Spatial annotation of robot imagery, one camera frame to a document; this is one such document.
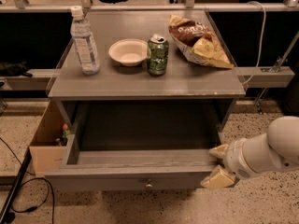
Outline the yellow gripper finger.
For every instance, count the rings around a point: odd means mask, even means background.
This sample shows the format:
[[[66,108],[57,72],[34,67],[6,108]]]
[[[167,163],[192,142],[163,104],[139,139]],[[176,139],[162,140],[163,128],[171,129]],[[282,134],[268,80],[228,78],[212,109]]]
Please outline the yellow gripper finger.
[[[225,157],[228,146],[228,144],[222,144],[220,146],[213,147],[208,151],[208,153],[217,159],[223,159]]]
[[[233,185],[234,182],[235,175],[218,165],[200,184],[206,189],[222,189]]]

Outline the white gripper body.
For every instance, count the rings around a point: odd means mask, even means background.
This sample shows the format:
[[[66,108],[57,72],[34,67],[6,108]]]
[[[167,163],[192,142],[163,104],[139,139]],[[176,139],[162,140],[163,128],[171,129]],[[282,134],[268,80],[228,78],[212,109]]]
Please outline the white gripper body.
[[[257,177],[263,173],[264,145],[264,137],[234,141],[225,151],[225,168],[241,180]]]

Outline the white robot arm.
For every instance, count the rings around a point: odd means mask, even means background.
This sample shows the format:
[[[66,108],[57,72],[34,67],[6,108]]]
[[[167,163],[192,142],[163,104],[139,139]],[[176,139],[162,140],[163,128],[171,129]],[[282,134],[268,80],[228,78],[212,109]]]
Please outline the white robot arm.
[[[246,180],[269,171],[289,172],[299,169],[299,118],[275,119],[267,132],[253,138],[241,138],[208,151],[222,160],[201,181],[206,189],[230,187],[235,180]]]

